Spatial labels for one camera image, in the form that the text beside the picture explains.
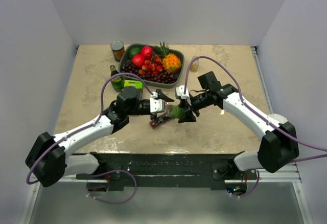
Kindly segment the green pill bottle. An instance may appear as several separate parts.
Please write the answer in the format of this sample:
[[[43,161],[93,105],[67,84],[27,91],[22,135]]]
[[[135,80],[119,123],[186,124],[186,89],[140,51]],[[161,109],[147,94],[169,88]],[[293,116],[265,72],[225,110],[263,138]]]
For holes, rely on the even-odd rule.
[[[166,115],[168,117],[180,119],[184,115],[184,111],[182,108],[176,106],[176,105],[168,105],[166,110]]]

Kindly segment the red weekly pill organizer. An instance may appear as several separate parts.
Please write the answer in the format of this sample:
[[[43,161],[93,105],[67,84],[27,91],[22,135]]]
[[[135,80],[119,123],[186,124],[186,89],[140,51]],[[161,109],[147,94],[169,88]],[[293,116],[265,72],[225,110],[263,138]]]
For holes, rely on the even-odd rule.
[[[175,119],[174,117],[169,117],[167,115],[168,105],[169,105],[169,103],[166,102],[165,103],[165,111],[163,111],[163,112],[151,113],[149,124],[153,129],[156,129],[157,127]]]

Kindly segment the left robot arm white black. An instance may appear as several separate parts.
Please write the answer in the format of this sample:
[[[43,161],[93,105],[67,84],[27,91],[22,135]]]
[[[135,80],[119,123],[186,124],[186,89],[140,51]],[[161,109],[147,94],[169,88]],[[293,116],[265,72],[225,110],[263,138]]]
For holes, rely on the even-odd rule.
[[[129,123],[130,116],[155,116],[165,112],[168,102],[173,102],[173,99],[160,89],[154,91],[149,99],[142,99],[138,89],[125,87],[110,106],[93,120],[54,136],[48,132],[40,134],[25,164],[44,187],[49,187],[70,174],[89,174],[94,179],[101,179],[106,173],[105,165],[90,153],[75,155],[75,152],[99,138],[121,130]]]

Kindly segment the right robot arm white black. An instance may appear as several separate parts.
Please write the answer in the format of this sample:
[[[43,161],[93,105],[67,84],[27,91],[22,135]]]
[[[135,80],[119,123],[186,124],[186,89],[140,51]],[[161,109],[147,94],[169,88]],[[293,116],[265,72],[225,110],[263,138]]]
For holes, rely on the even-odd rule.
[[[238,180],[249,169],[263,168],[275,173],[299,156],[295,127],[260,111],[246,101],[231,84],[221,85],[213,72],[198,77],[203,92],[192,96],[186,86],[175,89],[178,107],[183,110],[179,123],[195,122],[200,110],[218,106],[248,127],[260,140],[258,151],[244,151],[235,155],[227,167],[228,175]]]

